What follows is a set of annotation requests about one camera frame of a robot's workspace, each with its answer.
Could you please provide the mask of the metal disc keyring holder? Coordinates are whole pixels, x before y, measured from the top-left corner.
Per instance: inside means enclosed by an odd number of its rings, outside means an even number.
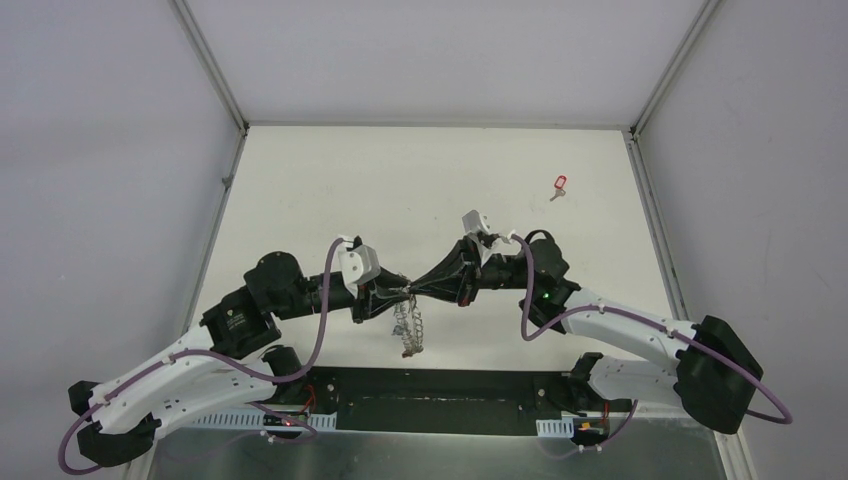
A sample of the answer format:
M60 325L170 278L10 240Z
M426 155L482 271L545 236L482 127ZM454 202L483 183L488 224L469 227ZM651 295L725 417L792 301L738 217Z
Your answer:
M392 335L401 339L403 351L401 357L411 358L424 350L423 318L418 307L417 297L411 295L408 300L393 307L395 326Z

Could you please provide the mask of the key with red tag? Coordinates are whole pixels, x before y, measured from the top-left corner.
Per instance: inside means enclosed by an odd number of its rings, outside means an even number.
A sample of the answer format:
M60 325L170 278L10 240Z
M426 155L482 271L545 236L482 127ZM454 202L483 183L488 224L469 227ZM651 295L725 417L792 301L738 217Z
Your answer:
M568 178L565 175L559 175L554 181L554 192L550 197L549 201L553 202L561 197L563 197L566 193L565 187L567 184Z

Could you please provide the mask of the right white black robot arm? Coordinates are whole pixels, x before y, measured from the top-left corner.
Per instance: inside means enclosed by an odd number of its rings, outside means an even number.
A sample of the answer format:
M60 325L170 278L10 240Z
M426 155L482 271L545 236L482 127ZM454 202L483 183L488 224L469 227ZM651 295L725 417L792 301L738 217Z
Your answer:
M523 340L553 331L594 339L633 356L582 355L567 384L576 407L647 400L680 408L714 431L738 432L752 413L763 369L726 321L706 316L693 323L630 310L567 279L569 265L548 231L510 240L519 244L519 253L488 254L477 235L466 235L412 282L411 293L465 307L482 290L522 289Z

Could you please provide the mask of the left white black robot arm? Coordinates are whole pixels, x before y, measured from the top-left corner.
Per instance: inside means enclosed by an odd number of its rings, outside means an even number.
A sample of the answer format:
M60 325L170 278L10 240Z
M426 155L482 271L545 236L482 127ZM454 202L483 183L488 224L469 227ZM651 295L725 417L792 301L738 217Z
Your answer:
M71 475L129 463L173 430L223 407L297 402L317 363L329 314L356 322L410 297L410 282L382 268L358 237L330 246L322 273L307 277L290 253L263 256L199 323L159 353L111 381L68 390L78 418L61 440L60 467ZM92 461L67 462L71 444Z

